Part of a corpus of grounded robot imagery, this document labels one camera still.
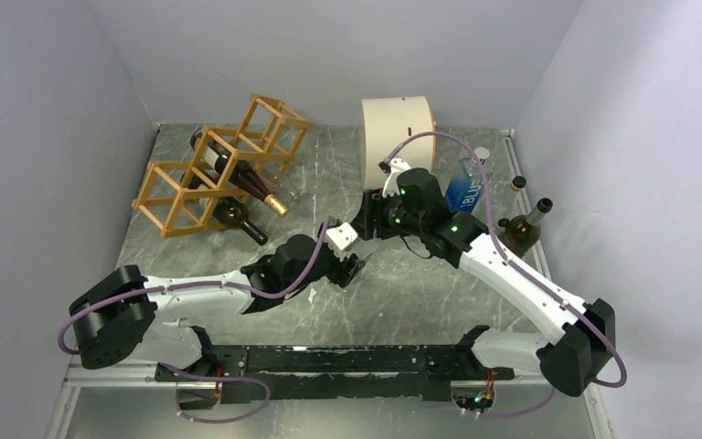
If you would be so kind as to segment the blue square glass bottle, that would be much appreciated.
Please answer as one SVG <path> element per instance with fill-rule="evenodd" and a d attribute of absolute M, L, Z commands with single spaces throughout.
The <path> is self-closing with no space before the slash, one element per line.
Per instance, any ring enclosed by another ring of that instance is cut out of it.
<path fill-rule="evenodd" d="M 453 169 L 444 198 L 450 211 L 472 213 L 484 196 L 485 189 L 481 167 L 465 154 Z"/>

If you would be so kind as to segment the clear glass bottle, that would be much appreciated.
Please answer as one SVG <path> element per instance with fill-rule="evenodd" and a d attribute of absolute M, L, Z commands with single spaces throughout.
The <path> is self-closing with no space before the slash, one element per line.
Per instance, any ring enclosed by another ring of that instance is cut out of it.
<path fill-rule="evenodd" d="M 527 185 L 527 179 L 523 176 L 515 176 L 511 181 L 511 188 L 515 192 L 522 191 Z"/>

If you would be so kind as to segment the dark green wine bottle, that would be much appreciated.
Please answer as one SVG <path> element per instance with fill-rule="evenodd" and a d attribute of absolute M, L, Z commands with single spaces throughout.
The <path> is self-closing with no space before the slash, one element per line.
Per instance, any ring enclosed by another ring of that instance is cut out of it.
<path fill-rule="evenodd" d="M 523 258 L 541 237 L 541 222 L 553 209 L 550 198 L 541 198 L 528 213 L 510 219 L 497 233 L 499 240 L 515 256 Z"/>

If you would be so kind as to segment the dark bottle gold cap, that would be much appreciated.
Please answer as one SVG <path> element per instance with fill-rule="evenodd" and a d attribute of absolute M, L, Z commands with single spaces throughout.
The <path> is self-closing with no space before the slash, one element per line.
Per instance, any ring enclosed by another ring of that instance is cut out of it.
<path fill-rule="evenodd" d="M 203 160 L 221 176 L 229 161 L 229 151 L 215 140 L 210 139 L 203 154 Z M 272 194 L 248 161 L 239 160 L 237 162 L 229 177 L 229 183 L 259 199 L 279 216 L 284 217 L 288 214 L 287 207 Z"/>

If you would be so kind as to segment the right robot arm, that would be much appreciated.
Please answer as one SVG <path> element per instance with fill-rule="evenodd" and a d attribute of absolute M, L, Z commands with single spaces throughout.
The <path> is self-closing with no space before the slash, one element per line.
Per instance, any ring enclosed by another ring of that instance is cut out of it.
<path fill-rule="evenodd" d="M 536 334 L 488 329 L 461 349 L 462 375 L 490 368 L 538 371 L 561 393 L 578 397 L 597 383 L 615 347 L 615 311 L 561 289 L 495 241 L 470 213 L 452 212 L 437 178 L 424 168 L 392 175 L 388 188 L 366 189 L 351 222 L 361 240 L 413 236 L 431 256 L 492 286 L 537 328 Z"/>

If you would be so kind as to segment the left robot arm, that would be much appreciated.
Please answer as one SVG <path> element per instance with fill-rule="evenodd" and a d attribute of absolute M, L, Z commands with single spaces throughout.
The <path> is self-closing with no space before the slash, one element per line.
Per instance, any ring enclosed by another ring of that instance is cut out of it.
<path fill-rule="evenodd" d="M 124 265 L 69 306 L 78 345 L 72 352 L 85 369 L 140 359 L 204 380 L 215 371 L 217 355 L 202 328 L 181 327 L 180 320 L 265 312 L 321 279 L 346 287 L 365 264 L 354 253 L 339 257 L 327 243 L 297 234 L 274 253 L 223 274 L 166 278 Z"/>

